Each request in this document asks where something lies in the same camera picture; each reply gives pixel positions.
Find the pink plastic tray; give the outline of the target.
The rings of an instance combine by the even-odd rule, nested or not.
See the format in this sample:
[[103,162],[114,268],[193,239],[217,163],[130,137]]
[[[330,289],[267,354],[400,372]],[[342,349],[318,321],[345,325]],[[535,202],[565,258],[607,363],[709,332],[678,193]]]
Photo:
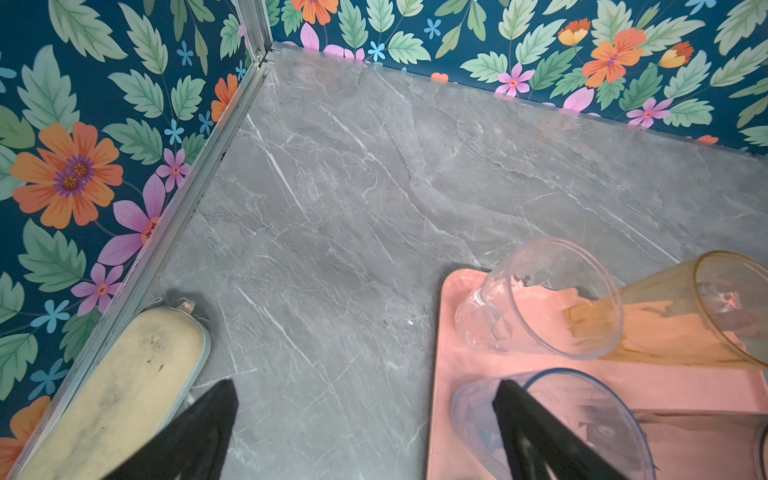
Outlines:
[[631,409],[764,414],[767,385],[754,370],[579,361],[553,354],[496,355],[467,346],[458,336],[458,305],[486,275],[459,269],[444,280],[439,307],[436,362],[426,476],[429,479],[488,479],[490,473],[455,434],[450,407],[462,385],[485,378],[573,368],[597,378]]

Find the yellow tall cup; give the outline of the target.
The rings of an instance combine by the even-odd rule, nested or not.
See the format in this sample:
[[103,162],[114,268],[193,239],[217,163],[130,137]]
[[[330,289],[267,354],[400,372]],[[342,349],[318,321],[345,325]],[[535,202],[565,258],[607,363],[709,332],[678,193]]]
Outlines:
[[619,292],[623,327],[604,359],[764,371],[767,269],[711,251]]

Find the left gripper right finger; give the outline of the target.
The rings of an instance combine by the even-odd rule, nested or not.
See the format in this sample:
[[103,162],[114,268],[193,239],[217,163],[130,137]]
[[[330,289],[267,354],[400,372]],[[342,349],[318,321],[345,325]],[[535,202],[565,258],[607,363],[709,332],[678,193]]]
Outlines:
[[514,479],[622,479],[522,386],[500,382],[492,407]]

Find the grey smoky cup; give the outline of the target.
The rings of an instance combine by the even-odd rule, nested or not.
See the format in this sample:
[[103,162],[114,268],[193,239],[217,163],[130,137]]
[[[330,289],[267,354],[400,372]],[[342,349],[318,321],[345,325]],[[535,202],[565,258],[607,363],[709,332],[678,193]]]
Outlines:
[[642,411],[636,415],[658,479],[765,479],[767,416]]

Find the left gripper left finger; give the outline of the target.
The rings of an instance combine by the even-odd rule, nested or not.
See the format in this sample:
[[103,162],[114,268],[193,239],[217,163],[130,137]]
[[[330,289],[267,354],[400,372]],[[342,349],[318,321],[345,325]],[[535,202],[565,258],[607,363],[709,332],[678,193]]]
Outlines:
[[218,480],[238,406],[234,382],[217,382],[105,478]]

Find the blue transparent cup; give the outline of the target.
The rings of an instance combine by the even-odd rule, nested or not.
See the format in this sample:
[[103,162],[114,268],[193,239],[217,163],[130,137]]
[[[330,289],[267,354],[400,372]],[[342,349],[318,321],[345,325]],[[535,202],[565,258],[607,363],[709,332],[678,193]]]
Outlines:
[[[603,382],[570,368],[511,375],[524,390],[596,454],[630,479],[656,477],[642,430],[625,403]],[[496,479],[510,479],[492,401],[501,380],[463,385],[451,404],[457,436]]]

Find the clear transparent cup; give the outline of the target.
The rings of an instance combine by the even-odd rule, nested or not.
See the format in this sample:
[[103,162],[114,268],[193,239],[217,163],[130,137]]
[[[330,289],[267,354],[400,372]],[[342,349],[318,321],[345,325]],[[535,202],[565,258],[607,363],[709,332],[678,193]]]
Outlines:
[[486,353],[601,358],[622,338],[624,306],[612,277],[584,247],[531,240],[494,267],[454,315],[460,338]]

